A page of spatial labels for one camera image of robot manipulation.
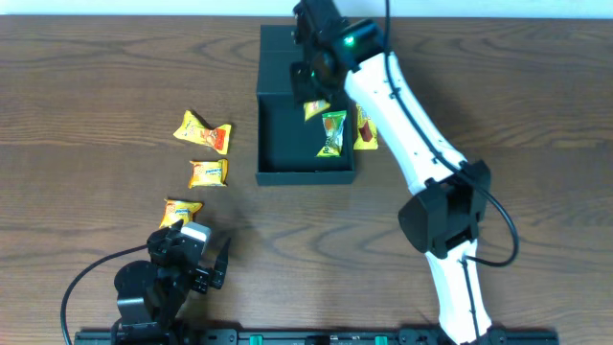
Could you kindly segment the green yellow snack packet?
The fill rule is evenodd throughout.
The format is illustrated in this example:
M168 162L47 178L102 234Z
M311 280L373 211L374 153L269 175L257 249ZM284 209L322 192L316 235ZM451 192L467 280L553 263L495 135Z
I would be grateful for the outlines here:
M326 141L316 154L320 158L340 157L343 148L346 111L327 112L322 115Z

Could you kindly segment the yellow chocolate wafer packet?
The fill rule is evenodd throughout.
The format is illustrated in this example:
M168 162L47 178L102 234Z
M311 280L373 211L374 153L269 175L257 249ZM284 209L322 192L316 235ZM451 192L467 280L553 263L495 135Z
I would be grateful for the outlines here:
M377 128L375 122L357 103L356 109L356 139L353 144L355 150L377 150Z

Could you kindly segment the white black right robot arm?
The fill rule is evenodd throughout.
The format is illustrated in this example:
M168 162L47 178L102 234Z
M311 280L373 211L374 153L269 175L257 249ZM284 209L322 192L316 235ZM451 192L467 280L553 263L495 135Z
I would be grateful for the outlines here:
M306 70L293 77L297 96L345 95L375 122L396 158L411 199L398 222L430 266L443 332L455 344L475 344L491 326L478 283L480 187L489 172L469 164L438 131L409 88L390 46L389 31L371 19L350 23L331 1L301 0L293 9L296 44Z

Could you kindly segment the yellow chocolate snack packet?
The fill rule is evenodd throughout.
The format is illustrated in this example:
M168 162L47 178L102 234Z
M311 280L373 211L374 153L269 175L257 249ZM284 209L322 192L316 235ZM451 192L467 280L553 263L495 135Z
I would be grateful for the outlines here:
M305 113L305 121L310 120L317 114L330 108L330 103L325 100L311 101L303 104L303 110Z

